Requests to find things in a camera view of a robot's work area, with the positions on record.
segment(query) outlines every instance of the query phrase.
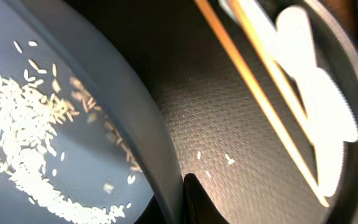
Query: rice grain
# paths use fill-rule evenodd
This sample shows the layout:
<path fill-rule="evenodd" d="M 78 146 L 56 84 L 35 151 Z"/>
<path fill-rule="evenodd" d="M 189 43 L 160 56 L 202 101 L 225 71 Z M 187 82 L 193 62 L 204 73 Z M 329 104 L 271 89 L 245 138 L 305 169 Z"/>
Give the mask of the rice grain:
<path fill-rule="evenodd" d="M 45 69 L 38 70 L 38 74 L 46 74 L 46 73 L 48 73 L 48 71 L 46 71 Z"/>
<path fill-rule="evenodd" d="M 54 79 L 54 81 L 52 82 L 52 88 L 53 88 L 53 90 L 54 90 L 56 93 L 58 93 L 58 92 L 61 90 L 60 84 L 59 84 L 59 82 L 57 81 L 57 78 Z"/>
<path fill-rule="evenodd" d="M 35 81 L 34 84 L 36 84 L 37 86 L 39 86 L 39 85 L 41 85 L 41 84 L 43 84 L 43 83 L 44 83 L 44 80 L 43 80 L 43 79 L 39 79 L 39 80 Z"/>
<path fill-rule="evenodd" d="M 30 47 L 38 47 L 38 43 L 36 43 L 36 41 L 31 40 L 31 41 L 29 41 L 29 46 Z"/>
<path fill-rule="evenodd" d="M 80 114 L 80 112 L 78 111 L 70 111 L 70 114 L 73 115 L 73 116 L 77 116 Z"/>
<path fill-rule="evenodd" d="M 93 102 L 89 105 L 89 110 L 91 110 L 96 105 L 96 102 Z"/>
<path fill-rule="evenodd" d="M 82 106 L 84 108 L 85 113 L 87 113 L 88 112 L 88 107 L 87 107 L 87 105 L 85 103 L 85 100 L 82 100 Z"/>
<path fill-rule="evenodd" d="M 35 201 L 29 197 L 29 201 L 31 202 L 31 204 L 35 205 Z"/>
<path fill-rule="evenodd" d="M 128 178 L 127 178 L 127 182 L 128 182 L 129 185 L 133 184 L 135 182 L 135 180 L 136 180 L 135 175 L 132 175 L 132 176 L 129 175 Z"/>
<path fill-rule="evenodd" d="M 36 79 L 35 77 L 30 77 L 27 81 L 28 81 L 28 82 L 34 82 L 35 79 Z"/>
<path fill-rule="evenodd" d="M 25 80 L 29 79 L 29 71 L 27 69 L 24 70 L 24 79 Z"/>
<path fill-rule="evenodd" d="M 60 161 L 64 161 L 65 160 L 65 152 L 62 152 L 62 154 L 60 155 Z"/>
<path fill-rule="evenodd" d="M 54 77 L 57 77 L 57 68 L 55 63 L 53 63 L 52 65 L 52 75 L 54 75 Z"/>
<path fill-rule="evenodd" d="M 86 104 L 89 106 L 91 103 L 93 103 L 93 97 L 89 98 L 89 100 Z"/>
<path fill-rule="evenodd" d="M 71 113 L 66 112 L 66 115 L 67 115 L 67 118 L 68 118 L 71 122 L 74 122 L 74 118 L 73 118 L 73 115 L 71 115 Z"/>
<path fill-rule="evenodd" d="M 38 67 L 38 65 L 33 60 L 29 59 L 29 63 L 36 71 L 40 70 L 40 67 Z"/>
<path fill-rule="evenodd" d="M 15 45 L 16 50 L 17 50 L 20 54 L 22 54 L 22 53 L 23 53 L 23 50 L 22 50 L 22 48 L 20 47 L 20 45 L 16 42 L 16 40 L 13 42 L 13 44 Z"/>

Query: white rice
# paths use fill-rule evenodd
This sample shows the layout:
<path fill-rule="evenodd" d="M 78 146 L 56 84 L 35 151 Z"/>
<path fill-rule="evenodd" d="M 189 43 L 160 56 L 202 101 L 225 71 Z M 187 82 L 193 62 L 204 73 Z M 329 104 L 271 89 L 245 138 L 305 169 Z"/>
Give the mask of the white rice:
<path fill-rule="evenodd" d="M 20 47 L 20 45 L 16 42 L 16 40 L 13 42 L 13 44 L 15 45 L 16 50 L 17 50 L 20 54 L 22 54 L 22 53 L 23 53 L 23 50 L 22 50 L 22 48 Z"/>
<path fill-rule="evenodd" d="M 29 80 L 29 71 L 27 69 L 24 70 L 23 76 L 24 76 L 25 80 L 27 80 L 27 81 Z"/>
<path fill-rule="evenodd" d="M 65 196 L 55 190 L 48 179 L 43 178 L 46 173 L 46 153 L 57 154 L 49 141 L 53 135 L 57 136 L 51 123 L 65 114 L 72 114 L 72 111 L 65 100 L 55 95 L 48 100 L 30 85 L 20 87 L 14 80 L 1 78 L 0 146 L 7 161 L 1 161 L 0 157 L 0 172 L 9 175 L 9 180 L 16 184 L 16 188 L 29 195 L 31 203 L 37 201 L 39 206 L 46 207 L 69 222 L 115 223 L 116 218 L 125 217 L 123 205 L 113 205 L 109 212 L 105 208 L 84 207 L 70 198 L 64 200 Z"/>
<path fill-rule="evenodd" d="M 48 71 L 46 71 L 45 69 L 40 69 L 40 70 L 38 70 L 38 73 L 39 74 L 46 74 L 46 73 L 48 73 Z"/>
<path fill-rule="evenodd" d="M 29 197 L 29 201 L 31 202 L 31 204 L 35 205 L 35 202 L 32 198 Z"/>
<path fill-rule="evenodd" d="M 135 175 L 128 175 L 128 178 L 127 178 L 127 182 L 129 185 L 133 184 L 136 180 L 136 176 Z"/>
<path fill-rule="evenodd" d="M 29 59 L 29 63 L 36 71 L 40 70 L 40 67 L 38 67 L 38 65 L 33 60 Z"/>
<path fill-rule="evenodd" d="M 65 160 L 65 152 L 62 152 L 62 154 L 60 155 L 60 161 L 64 161 Z"/>
<path fill-rule="evenodd" d="M 54 75 L 54 77 L 57 77 L 57 68 L 55 63 L 52 65 L 52 75 Z"/>
<path fill-rule="evenodd" d="M 60 84 L 59 84 L 57 78 L 54 79 L 54 81 L 52 82 L 52 88 L 56 93 L 59 93 L 59 91 L 62 89 L 62 88 L 60 88 Z"/>
<path fill-rule="evenodd" d="M 30 47 L 38 47 L 38 43 L 36 43 L 36 41 L 31 40 L 31 41 L 29 41 L 29 46 Z"/>

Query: white plastic utensil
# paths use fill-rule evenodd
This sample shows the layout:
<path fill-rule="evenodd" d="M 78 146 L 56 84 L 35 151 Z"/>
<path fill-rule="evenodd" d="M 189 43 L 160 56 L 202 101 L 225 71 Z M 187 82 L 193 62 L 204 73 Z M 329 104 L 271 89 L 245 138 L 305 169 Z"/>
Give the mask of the white plastic utensil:
<path fill-rule="evenodd" d="M 324 196 L 334 195 L 343 165 L 343 141 L 358 140 L 358 128 L 351 109 L 331 77 L 317 67 L 313 36 L 306 11 L 291 6 L 277 17 L 278 36 L 297 57 L 303 72 L 293 74 L 310 120 L 316 154 L 319 188 Z"/>
<path fill-rule="evenodd" d="M 280 42 L 289 51 L 288 59 L 298 62 L 294 67 L 300 72 L 292 74 L 292 77 L 297 84 L 304 84 L 298 87 L 308 116 L 315 116 L 310 113 L 318 113 L 319 117 L 315 117 L 314 122 L 317 119 L 326 120 L 325 128 L 334 131 L 331 135 L 335 134 L 338 139 L 347 142 L 357 141 L 358 128 L 345 97 L 325 70 L 314 69 L 317 64 L 316 54 L 306 11 L 300 6 L 286 8 L 277 17 L 277 28 Z M 318 111 L 308 108 L 310 100 L 314 101 Z"/>
<path fill-rule="evenodd" d="M 236 21 L 227 0 L 221 7 Z M 266 49 L 298 85 L 311 122 L 319 188 L 332 196 L 342 171 L 343 141 L 358 140 L 351 109 L 331 77 L 317 67 L 308 15 L 299 6 L 285 9 L 277 18 L 277 29 L 255 0 L 239 1 Z"/>

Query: wooden chopstick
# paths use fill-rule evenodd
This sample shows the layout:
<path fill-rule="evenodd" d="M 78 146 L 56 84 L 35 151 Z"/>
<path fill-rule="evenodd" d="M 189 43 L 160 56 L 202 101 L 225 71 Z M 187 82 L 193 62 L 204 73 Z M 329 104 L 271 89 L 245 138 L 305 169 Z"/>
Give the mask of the wooden chopstick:
<path fill-rule="evenodd" d="M 276 84 L 278 90 L 280 91 L 285 102 L 290 108 L 292 114 L 294 115 L 295 119 L 298 121 L 298 124 L 302 128 L 306 137 L 309 139 L 309 142 L 313 144 L 313 140 L 310 136 L 311 133 L 310 122 L 306 117 L 305 111 L 303 110 L 301 103 L 296 97 L 295 92 L 293 91 L 291 85 L 289 84 L 285 74 L 283 73 L 281 68 L 277 65 L 277 63 L 275 62 L 269 51 L 265 48 L 262 41 L 259 39 L 254 26 L 252 25 L 251 21 L 247 17 L 247 14 L 241 8 L 239 1 L 229 0 L 229 3 L 231 5 L 231 9 L 234 11 L 234 14 L 236 15 L 237 20 L 240 22 L 242 26 L 242 30 L 248 36 L 249 40 L 254 46 L 254 49 L 256 49 L 256 52 L 258 53 L 261 61 L 265 65 L 265 68 L 267 69 L 268 73 L 272 77 L 272 80 Z"/>
<path fill-rule="evenodd" d="M 195 2 L 197 3 L 197 6 L 199 7 L 204 17 L 206 18 L 208 24 L 211 26 L 212 30 L 218 37 L 219 41 L 229 55 L 233 64 L 236 66 L 237 70 L 240 73 L 240 76 L 244 79 L 252 95 L 255 97 L 262 111 L 266 115 L 278 138 L 281 140 L 290 157 L 293 159 L 301 174 L 309 184 L 313 193 L 317 196 L 317 199 L 323 206 L 329 207 L 327 200 L 319 191 L 319 187 L 316 183 L 316 180 L 314 179 L 308 166 L 306 165 L 301 154 L 299 153 L 299 150 L 296 148 L 289 133 L 285 129 L 281 119 L 278 117 L 278 114 L 273 109 L 272 104 L 269 102 L 269 99 L 266 97 L 264 91 L 262 90 L 256 78 L 250 71 L 246 62 L 241 57 L 241 54 L 239 53 L 233 41 L 229 37 L 229 34 L 226 32 L 220 20 L 215 15 L 212 7 L 208 3 L 208 0 L 195 0 Z"/>

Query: textured black surface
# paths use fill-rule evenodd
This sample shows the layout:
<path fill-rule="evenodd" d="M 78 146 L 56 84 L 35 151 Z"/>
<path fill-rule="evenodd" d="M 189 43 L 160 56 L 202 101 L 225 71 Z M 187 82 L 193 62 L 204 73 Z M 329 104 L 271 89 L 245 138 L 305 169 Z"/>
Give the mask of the textured black surface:
<path fill-rule="evenodd" d="M 146 84 L 167 120 L 182 173 L 198 176 L 230 223 L 324 220 L 327 210 L 192 1 L 76 3 Z M 217 12 L 315 173 L 312 149 L 248 40 Z"/>

